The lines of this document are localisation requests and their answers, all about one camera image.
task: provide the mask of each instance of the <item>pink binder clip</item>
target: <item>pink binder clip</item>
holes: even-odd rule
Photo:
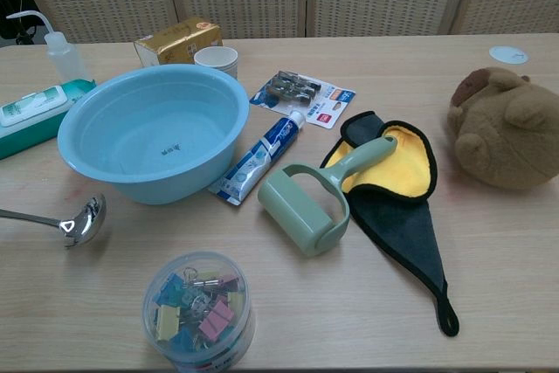
[[[219,335],[224,332],[227,325],[229,325],[234,315],[233,311],[219,300],[198,328],[210,341],[215,342]]]

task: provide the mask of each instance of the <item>clear plastic container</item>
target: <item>clear plastic container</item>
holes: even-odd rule
[[[246,278],[215,252],[169,262],[148,287],[142,317],[149,342],[181,372],[225,370],[254,336]]]

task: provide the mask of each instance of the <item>teddy bear ear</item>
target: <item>teddy bear ear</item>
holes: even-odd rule
[[[528,80],[514,73],[495,72],[489,76],[488,82],[489,85],[493,85],[500,91],[505,92],[528,83]]]

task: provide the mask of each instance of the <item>bottle nozzle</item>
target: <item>bottle nozzle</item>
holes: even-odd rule
[[[36,10],[23,10],[21,12],[12,13],[11,15],[8,15],[6,18],[14,19],[16,17],[28,17],[31,15],[40,18],[45,23],[46,29],[49,32],[54,32],[52,25],[49,22],[49,20],[46,18],[46,16],[43,15],[41,12],[37,12]]]

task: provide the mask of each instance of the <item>metal ladle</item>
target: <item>metal ladle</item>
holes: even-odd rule
[[[106,214],[107,205],[102,194],[92,197],[76,217],[67,220],[42,218],[31,214],[0,209],[0,218],[15,218],[17,220],[27,220],[28,222],[58,227],[66,237],[66,248],[90,241],[99,231],[99,228],[101,228]]]

